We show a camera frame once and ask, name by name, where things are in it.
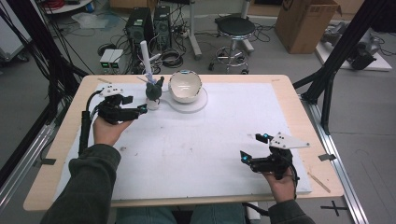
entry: white bowl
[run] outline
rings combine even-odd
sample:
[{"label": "white bowl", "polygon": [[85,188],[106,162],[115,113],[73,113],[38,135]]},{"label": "white bowl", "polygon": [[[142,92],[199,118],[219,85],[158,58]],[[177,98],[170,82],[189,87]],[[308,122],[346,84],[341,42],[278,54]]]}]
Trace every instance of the white bowl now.
[{"label": "white bowl", "polygon": [[199,76],[189,70],[174,73],[168,83],[172,98],[180,103],[192,103],[197,99],[202,87]]}]

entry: person's left hand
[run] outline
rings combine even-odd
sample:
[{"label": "person's left hand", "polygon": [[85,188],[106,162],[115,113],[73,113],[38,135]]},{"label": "person's left hand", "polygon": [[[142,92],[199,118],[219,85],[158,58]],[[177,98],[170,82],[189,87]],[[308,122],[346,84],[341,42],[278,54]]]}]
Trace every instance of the person's left hand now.
[{"label": "person's left hand", "polygon": [[114,146],[119,140],[122,132],[131,125],[132,120],[119,124],[110,124],[98,116],[93,123],[93,141],[95,144],[106,144]]}]

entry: computer tower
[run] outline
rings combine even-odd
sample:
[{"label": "computer tower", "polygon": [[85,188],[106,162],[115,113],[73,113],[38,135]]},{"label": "computer tower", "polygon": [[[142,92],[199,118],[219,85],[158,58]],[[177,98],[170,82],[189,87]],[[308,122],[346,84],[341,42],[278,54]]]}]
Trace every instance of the computer tower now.
[{"label": "computer tower", "polygon": [[140,49],[140,42],[146,40],[150,50],[154,49],[154,28],[148,7],[134,7],[125,25],[125,31],[132,49]]},{"label": "computer tower", "polygon": [[157,49],[172,47],[171,9],[169,6],[156,6],[154,11],[154,32],[157,36]]}]

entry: hand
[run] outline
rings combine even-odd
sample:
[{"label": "hand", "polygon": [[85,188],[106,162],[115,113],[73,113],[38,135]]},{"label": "hand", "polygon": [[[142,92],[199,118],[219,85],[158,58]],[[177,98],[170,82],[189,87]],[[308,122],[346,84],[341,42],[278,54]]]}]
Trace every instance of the hand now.
[{"label": "hand", "polygon": [[274,175],[271,173],[262,173],[262,175],[270,184],[271,191],[277,203],[294,200],[295,185],[290,167],[286,170],[285,174],[283,174],[283,178],[280,180],[276,180]]},{"label": "hand", "polygon": [[93,139],[95,144],[106,144],[114,146],[119,140],[122,132],[132,123],[130,121],[124,121],[119,124],[110,124],[100,116],[97,117],[93,123]]}]

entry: white plastic part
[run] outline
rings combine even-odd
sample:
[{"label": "white plastic part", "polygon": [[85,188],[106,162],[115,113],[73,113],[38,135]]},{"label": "white plastic part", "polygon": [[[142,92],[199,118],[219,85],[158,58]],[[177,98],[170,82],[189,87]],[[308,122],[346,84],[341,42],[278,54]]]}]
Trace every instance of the white plastic part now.
[{"label": "white plastic part", "polygon": [[160,107],[160,99],[156,101],[151,101],[148,98],[146,99],[146,104],[149,110],[157,110]]},{"label": "white plastic part", "polygon": [[107,97],[123,93],[123,90],[112,85],[107,85],[100,93],[99,96]]},{"label": "white plastic part", "polygon": [[[258,202],[250,202],[250,204],[253,204],[253,205],[255,205],[255,206],[259,206],[259,203]],[[256,210],[254,210],[253,208],[250,208],[250,207],[247,207],[247,218],[249,219],[249,220],[260,220],[261,219],[261,216],[260,216],[260,214],[256,211]]]},{"label": "white plastic part", "polygon": [[149,59],[149,50],[148,50],[148,43],[146,40],[140,42],[140,48],[142,49],[142,56],[143,56],[143,65],[145,65],[146,73],[152,74],[150,59]]},{"label": "white plastic part", "polygon": [[158,53],[158,54],[152,56],[151,58],[149,58],[149,60],[150,60],[150,61],[157,60],[157,59],[160,58],[160,57],[161,57],[161,53]]},{"label": "white plastic part", "polygon": [[298,138],[289,136],[284,133],[278,133],[269,143],[271,147],[278,147],[284,149],[309,147],[309,143],[304,142]]}]

